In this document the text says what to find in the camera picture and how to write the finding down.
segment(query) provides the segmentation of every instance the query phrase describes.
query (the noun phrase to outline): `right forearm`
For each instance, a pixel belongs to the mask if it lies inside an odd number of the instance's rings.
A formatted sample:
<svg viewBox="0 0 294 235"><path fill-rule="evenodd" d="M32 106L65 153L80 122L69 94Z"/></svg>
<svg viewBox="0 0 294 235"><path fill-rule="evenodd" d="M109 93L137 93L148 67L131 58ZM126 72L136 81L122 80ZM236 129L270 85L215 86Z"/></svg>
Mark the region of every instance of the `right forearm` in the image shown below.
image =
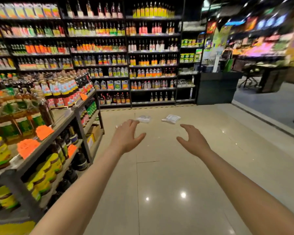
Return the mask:
<svg viewBox="0 0 294 235"><path fill-rule="evenodd" d="M294 234L294 214L212 150L199 156L253 234Z"/></svg>

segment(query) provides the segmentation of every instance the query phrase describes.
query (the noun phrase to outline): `left forearm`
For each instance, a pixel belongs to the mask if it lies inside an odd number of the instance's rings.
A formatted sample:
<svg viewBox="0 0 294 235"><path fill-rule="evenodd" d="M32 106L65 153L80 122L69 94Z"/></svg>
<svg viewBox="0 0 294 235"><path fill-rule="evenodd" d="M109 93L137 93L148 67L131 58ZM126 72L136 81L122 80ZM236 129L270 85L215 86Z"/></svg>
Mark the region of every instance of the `left forearm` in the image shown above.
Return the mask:
<svg viewBox="0 0 294 235"><path fill-rule="evenodd" d="M31 235L83 234L120 157L117 150L107 149L51 207Z"/></svg>

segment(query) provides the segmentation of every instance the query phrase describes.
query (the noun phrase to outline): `gray floor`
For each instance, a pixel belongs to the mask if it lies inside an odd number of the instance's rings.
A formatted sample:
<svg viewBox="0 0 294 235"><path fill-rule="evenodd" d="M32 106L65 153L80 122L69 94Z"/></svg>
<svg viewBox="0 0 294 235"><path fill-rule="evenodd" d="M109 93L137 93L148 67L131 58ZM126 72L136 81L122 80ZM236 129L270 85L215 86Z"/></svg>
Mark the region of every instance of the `gray floor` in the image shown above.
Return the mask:
<svg viewBox="0 0 294 235"><path fill-rule="evenodd" d="M294 129L294 84L285 82L278 92L265 94L241 87L233 99Z"/></svg>

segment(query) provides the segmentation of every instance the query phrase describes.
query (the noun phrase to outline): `left hand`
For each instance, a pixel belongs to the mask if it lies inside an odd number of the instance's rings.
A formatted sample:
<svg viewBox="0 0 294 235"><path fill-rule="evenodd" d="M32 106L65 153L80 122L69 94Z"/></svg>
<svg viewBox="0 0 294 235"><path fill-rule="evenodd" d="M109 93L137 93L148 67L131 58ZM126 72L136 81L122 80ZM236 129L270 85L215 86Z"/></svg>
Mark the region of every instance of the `left hand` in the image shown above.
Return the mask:
<svg viewBox="0 0 294 235"><path fill-rule="evenodd" d="M121 154L132 151L145 138L146 133L142 133L137 138L134 138L138 120L123 122L114 132L110 146L119 150Z"/></svg>

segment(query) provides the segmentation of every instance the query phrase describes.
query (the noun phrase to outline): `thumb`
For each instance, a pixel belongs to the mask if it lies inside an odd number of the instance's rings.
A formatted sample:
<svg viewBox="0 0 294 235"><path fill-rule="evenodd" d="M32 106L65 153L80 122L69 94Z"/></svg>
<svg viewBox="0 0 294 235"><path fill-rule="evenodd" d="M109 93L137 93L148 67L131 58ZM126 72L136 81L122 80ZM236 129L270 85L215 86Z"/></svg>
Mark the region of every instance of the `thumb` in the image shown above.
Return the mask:
<svg viewBox="0 0 294 235"><path fill-rule="evenodd" d="M137 138L134 138L135 147L141 143L141 141L145 138L146 133L140 134Z"/></svg>
<svg viewBox="0 0 294 235"><path fill-rule="evenodd" d="M188 141L186 141L184 138L176 137L176 140L183 146L186 147Z"/></svg>

